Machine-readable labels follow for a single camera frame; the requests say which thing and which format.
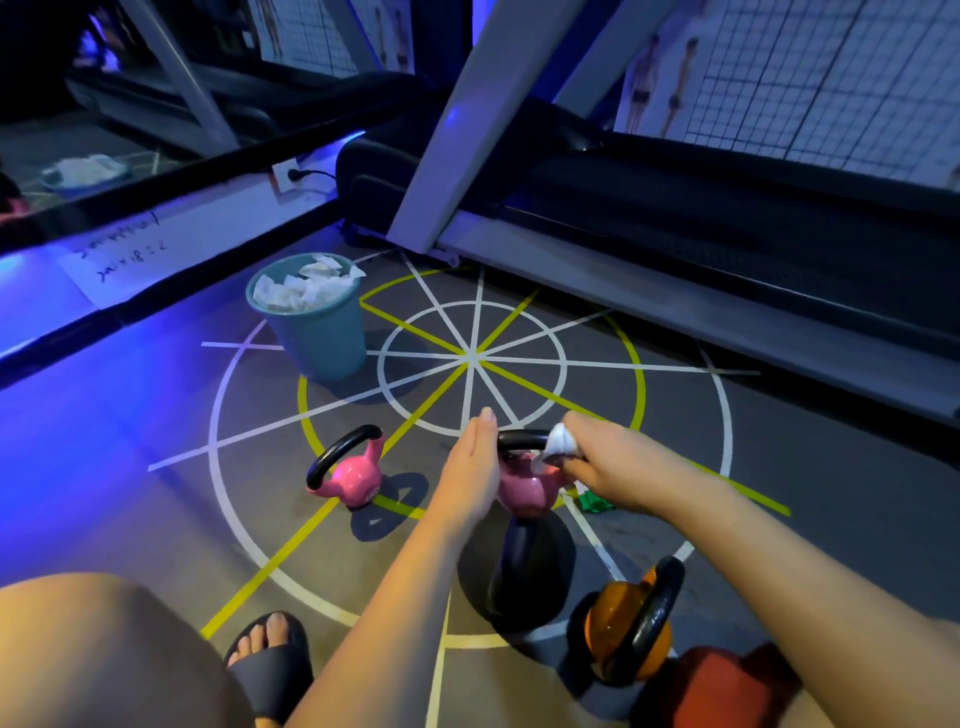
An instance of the power cord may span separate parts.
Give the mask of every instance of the power cord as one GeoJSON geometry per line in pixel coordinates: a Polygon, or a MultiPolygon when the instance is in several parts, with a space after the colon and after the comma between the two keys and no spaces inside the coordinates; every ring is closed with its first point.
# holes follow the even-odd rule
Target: power cord
{"type": "Polygon", "coordinates": [[[287,172],[287,179],[290,180],[290,182],[299,182],[307,175],[324,175],[325,177],[330,177],[335,182],[337,181],[336,177],[322,169],[291,169],[287,172]]]}

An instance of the teal trash bin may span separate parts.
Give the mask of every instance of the teal trash bin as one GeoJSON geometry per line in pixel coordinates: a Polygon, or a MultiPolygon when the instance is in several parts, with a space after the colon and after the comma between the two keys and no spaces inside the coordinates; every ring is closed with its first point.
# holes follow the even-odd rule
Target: teal trash bin
{"type": "MultiPolygon", "coordinates": [[[[344,271],[353,266],[353,261],[342,255],[324,255],[334,258],[344,266],[344,271]]],[[[311,381],[328,384],[355,374],[367,358],[357,296],[360,279],[342,298],[313,311],[271,311],[253,300],[253,288],[260,276],[282,283],[288,275],[295,276],[300,268],[313,262],[314,256],[307,253],[271,263],[247,284],[247,303],[267,320],[300,373],[311,381]]]]}

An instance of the foot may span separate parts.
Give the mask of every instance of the foot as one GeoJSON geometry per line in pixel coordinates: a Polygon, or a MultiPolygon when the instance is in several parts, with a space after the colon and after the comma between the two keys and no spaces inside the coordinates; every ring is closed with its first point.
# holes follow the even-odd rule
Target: foot
{"type": "Polygon", "coordinates": [[[274,612],[267,619],[267,626],[256,624],[249,635],[244,635],[237,643],[236,651],[230,655],[227,666],[250,657],[254,652],[260,652],[270,647],[279,647],[290,641],[290,625],[282,612],[274,612]]]}

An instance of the floor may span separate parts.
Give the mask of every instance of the floor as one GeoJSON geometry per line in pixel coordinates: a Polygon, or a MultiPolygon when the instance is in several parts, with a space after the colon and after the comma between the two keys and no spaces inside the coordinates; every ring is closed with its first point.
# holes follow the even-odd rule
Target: floor
{"type": "Polygon", "coordinates": [[[91,111],[76,110],[46,119],[0,127],[4,172],[20,187],[33,211],[59,205],[63,198],[47,190],[40,173],[70,157],[108,155],[126,162],[132,180],[162,174],[191,159],[188,153],[160,145],[133,131],[119,130],[91,111]]]}
{"type": "MultiPolygon", "coordinates": [[[[221,650],[253,618],[287,609],[321,666],[429,503],[464,418],[489,404],[501,423],[551,426],[576,407],[639,425],[751,489],[880,586],[960,620],[960,473],[948,465],[772,395],[764,366],[743,369],[727,352],[522,279],[469,263],[432,272],[429,258],[348,246],[333,228],[284,255],[331,250],[367,273],[371,354],[347,381],[298,377],[244,301],[250,269],[0,393],[0,418],[16,423],[0,454],[0,584],[119,573],[221,650]],[[485,364],[451,381],[462,361],[477,360],[451,346],[483,350],[485,364]],[[322,509],[304,490],[306,469],[364,423],[402,431],[383,460],[383,498],[352,513],[322,509]]],[[[705,643],[742,652],[765,639],[731,587],[664,523],[583,514],[573,501],[550,519],[573,545],[572,582],[557,614],[529,634],[492,631],[478,586],[496,549],[481,539],[465,552],[429,725],[623,724],[639,688],[571,679],[564,621],[588,592],[639,579],[665,554],[686,557],[678,652],[705,643]]],[[[503,521],[494,506],[481,530],[503,521]]]]}

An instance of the hand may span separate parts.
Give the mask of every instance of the hand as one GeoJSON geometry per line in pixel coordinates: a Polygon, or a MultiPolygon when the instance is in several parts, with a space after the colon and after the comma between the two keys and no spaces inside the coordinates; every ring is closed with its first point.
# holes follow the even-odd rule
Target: hand
{"type": "Polygon", "coordinates": [[[427,516],[435,515],[458,532],[469,533],[487,515],[500,484],[496,435],[496,416],[484,407],[446,458],[427,516]]]}
{"type": "Polygon", "coordinates": [[[616,423],[567,412],[564,425],[584,453],[566,458],[564,472],[618,508],[667,518],[689,463],[646,435],[616,423]]]}

